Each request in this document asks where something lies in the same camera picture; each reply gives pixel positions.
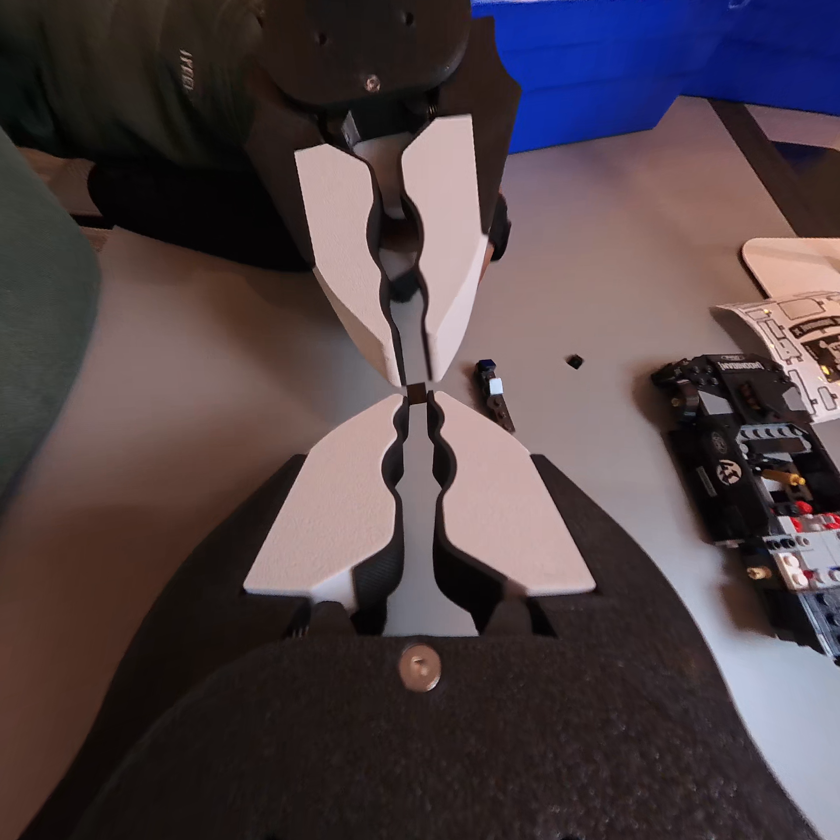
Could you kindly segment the long black lego plate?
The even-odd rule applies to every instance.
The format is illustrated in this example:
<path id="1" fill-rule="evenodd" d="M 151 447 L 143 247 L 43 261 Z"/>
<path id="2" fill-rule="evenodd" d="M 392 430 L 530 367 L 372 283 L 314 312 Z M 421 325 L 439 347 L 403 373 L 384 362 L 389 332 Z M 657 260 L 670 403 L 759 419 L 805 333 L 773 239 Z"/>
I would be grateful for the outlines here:
<path id="1" fill-rule="evenodd" d="M 515 434 L 516 428 L 511 419 L 496 363 L 490 359 L 478 360 L 474 368 L 473 379 L 482 407 L 489 419 L 507 433 Z"/>

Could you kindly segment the person's left forearm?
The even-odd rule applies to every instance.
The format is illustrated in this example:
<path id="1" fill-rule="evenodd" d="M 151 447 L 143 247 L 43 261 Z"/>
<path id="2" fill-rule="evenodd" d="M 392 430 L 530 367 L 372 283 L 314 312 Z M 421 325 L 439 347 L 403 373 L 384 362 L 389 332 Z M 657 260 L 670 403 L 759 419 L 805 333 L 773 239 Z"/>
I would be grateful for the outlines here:
<path id="1" fill-rule="evenodd" d="M 2 130 L 59 158 L 247 170 L 268 6 L 2 1 Z"/>

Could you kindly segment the person's green sweatshirt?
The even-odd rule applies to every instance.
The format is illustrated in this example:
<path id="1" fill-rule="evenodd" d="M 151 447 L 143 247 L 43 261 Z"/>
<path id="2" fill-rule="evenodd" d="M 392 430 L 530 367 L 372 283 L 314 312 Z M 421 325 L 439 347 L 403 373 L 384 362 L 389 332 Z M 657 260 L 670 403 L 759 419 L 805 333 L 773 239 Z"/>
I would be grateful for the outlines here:
<path id="1" fill-rule="evenodd" d="M 5 132 L 1 139 L 1 501 L 75 384 L 96 321 L 93 247 Z"/>

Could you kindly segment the black lego car model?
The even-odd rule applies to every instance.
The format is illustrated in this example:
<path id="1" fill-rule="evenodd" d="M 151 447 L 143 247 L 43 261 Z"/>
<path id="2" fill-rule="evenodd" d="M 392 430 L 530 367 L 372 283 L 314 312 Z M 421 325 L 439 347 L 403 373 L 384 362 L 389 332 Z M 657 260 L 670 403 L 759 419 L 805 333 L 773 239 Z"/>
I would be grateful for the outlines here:
<path id="1" fill-rule="evenodd" d="M 801 389 L 756 354 L 700 355 L 650 380 L 710 541 L 733 549 L 777 637 L 839 663 L 838 469 Z"/>

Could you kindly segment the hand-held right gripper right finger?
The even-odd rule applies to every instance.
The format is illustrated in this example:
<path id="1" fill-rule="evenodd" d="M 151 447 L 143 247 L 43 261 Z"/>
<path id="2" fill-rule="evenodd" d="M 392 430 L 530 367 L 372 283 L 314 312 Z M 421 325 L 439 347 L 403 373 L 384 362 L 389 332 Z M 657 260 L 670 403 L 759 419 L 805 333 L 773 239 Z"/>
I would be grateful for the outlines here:
<path id="1" fill-rule="evenodd" d="M 595 580 L 529 451 L 447 394 L 431 395 L 443 547 L 518 595 L 593 592 Z"/>

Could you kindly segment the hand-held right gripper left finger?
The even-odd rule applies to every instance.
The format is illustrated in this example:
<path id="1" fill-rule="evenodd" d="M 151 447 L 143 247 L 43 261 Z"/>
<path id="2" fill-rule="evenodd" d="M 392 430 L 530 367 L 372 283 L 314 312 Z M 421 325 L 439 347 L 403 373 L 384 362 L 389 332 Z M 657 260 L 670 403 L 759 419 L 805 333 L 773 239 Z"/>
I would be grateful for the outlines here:
<path id="1" fill-rule="evenodd" d="M 402 409 L 403 396 L 389 395 L 312 447 L 246 575 L 247 593 L 362 599 L 362 563 L 396 534 L 383 467 Z"/>

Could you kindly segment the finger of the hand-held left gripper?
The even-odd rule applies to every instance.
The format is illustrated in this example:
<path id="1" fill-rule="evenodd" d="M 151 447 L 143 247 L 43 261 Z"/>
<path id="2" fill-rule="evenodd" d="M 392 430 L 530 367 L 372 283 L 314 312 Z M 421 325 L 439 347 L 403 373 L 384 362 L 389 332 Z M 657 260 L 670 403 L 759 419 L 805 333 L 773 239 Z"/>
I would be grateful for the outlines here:
<path id="1" fill-rule="evenodd" d="M 402 191 L 421 235 L 423 336 L 432 382 L 465 337 L 481 273 L 481 216 L 470 115 L 436 118 L 402 153 Z"/>
<path id="2" fill-rule="evenodd" d="M 355 347 L 399 388 L 403 357 L 379 257 L 382 200 L 373 170 L 327 143 L 297 150 L 295 163 L 313 273 Z"/>

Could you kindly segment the white sticker sheet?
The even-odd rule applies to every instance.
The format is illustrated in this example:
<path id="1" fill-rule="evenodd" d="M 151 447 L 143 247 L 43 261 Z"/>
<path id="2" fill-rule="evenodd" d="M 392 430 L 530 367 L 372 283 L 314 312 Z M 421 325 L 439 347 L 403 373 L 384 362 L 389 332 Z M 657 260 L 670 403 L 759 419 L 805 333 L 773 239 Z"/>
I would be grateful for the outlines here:
<path id="1" fill-rule="evenodd" d="M 752 333 L 798 386 L 815 424 L 839 417 L 839 294 L 806 291 L 711 308 L 731 335 Z"/>

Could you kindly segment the white tray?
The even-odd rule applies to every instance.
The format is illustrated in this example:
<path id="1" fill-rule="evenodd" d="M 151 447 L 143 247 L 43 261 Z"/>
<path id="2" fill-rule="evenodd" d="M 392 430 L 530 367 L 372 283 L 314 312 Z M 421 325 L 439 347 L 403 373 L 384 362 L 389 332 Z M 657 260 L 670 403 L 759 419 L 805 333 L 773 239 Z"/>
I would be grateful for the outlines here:
<path id="1" fill-rule="evenodd" d="M 839 292 L 839 238 L 752 238 L 741 258 L 766 298 Z"/>

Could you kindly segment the blue plastic bin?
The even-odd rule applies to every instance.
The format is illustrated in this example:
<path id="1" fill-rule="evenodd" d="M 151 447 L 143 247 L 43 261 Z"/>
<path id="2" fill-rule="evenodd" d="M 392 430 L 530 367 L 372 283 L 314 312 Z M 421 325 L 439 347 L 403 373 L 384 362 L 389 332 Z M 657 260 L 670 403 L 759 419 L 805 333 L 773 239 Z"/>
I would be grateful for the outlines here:
<path id="1" fill-rule="evenodd" d="M 511 154 L 651 130 L 680 95 L 838 116 L 838 1 L 472 2 L 521 98 Z"/>

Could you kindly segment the black mesh pad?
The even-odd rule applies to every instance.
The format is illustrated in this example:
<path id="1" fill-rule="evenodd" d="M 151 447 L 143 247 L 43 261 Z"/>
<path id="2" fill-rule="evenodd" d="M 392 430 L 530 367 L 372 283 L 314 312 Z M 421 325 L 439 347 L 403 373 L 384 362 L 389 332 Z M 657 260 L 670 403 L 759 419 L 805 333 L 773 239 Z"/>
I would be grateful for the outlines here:
<path id="1" fill-rule="evenodd" d="M 100 161 L 87 176 L 87 191 L 115 228 L 265 270 L 312 267 L 252 171 Z"/>

